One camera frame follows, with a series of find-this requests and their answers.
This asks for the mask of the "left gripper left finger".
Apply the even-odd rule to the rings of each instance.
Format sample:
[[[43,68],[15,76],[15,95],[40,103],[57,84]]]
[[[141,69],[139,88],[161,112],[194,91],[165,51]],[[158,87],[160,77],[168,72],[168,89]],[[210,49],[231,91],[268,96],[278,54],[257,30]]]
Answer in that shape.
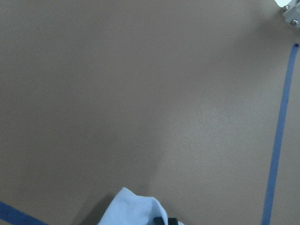
[[[155,217],[153,219],[153,223],[154,223],[154,225],[165,225],[162,217]]]

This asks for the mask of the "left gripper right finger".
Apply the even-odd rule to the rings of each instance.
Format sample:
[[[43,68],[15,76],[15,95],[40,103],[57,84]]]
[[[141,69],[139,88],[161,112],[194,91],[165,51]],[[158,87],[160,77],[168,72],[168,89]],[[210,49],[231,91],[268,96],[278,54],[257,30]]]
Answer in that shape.
[[[168,225],[178,225],[177,218],[173,218],[173,217],[168,218]]]

